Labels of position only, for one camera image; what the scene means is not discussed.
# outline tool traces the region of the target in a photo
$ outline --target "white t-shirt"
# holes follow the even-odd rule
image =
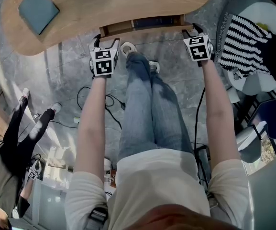
[[[182,205],[210,216],[191,153],[149,150],[120,160],[117,168],[117,190],[107,202],[109,230],[124,229],[150,209],[164,204]],[[209,192],[215,195],[230,222],[240,228],[248,206],[248,181],[242,162],[219,163],[212,171]],[[100,178],[87,172],[74,173],[65,204],[69,229],[82,230],[94,207],[105,202]]]

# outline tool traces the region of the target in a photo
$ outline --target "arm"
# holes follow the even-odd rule
[[[212,167],[209,192],[214,194],[231,223],[241,228],[248,206],[248,181],[236,144],[232,106],[213,61],[202,65]]]
[[[212,169],[220,162],[238,159],[233,110],[212,60],[202,62],[206,88],[207,132]]]
[[[93,80],[81,113],[75,172],[89,172],[104,180],[106,78]]]
[[[24,198],[25,200],[28,200],[29,196],[31,195],[33,190],[33,180],[29,179],[28,182],[26,183],[25,187],[21,191],[20,196]]]
[[[74,174],[66,194],[66,222],[85,228],[96,205],[106,203],[104,191],[106,79],[95,78],[80,117]]]

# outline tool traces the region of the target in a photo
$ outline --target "black and white striped sweater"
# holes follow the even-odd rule
[[[219,58],[223,69],[233,71],[235,78],[238,76],[237,79],[246,78],[255,72],[270,74],[264,65],[264,56],[272,34],[237,15],[226,14],[225,20],[230,17],[230,24],[225,28],[225,38],[222,41],[223,52]]]

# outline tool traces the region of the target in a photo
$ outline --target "t-shirt sleeve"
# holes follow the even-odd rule
[[[83,229],[94,207],[105,203],[106,194],[101,179],[88,172],[75,172],[65,203],[66,222],[69,229]]]
[[[17,204],[17,211],[18,211],[19,218],[22,218],[24,216],[29,206],[30,204],[28,203],[28,201],[25,198],[20,196]]]
[[[248,180],[240,160],[227,160],[212,171],[209,192],[213,193],[231,223],[242,227],[249,203]]]

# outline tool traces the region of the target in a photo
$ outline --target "leg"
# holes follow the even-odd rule
[[[16,107],[12,115],[8,129],[4,135],[3,140],[4,140],[4,143],[7,144],[7,147],[15,147],[15,148],[17,147],[20,122],[22,120],[27,104],[28,104],[27,98],[22,96],[21,99],[19,100],[18,106]]]
[[[145,150],[156,149],[148,61],[139,53],[131,53],[126,68],[129,73],[127,103],[118,160]]]
[[[156,72],[152,72],[152,113],[155,142],[161,148],[193,153],[177,97]]]
[[[48,123],[54,119],[54,116],[53,109],[48,109],[44,112],[29,135],[18,145],[19,156],[24,162],[28,162],[32,157],[35,145],[44,135]]]

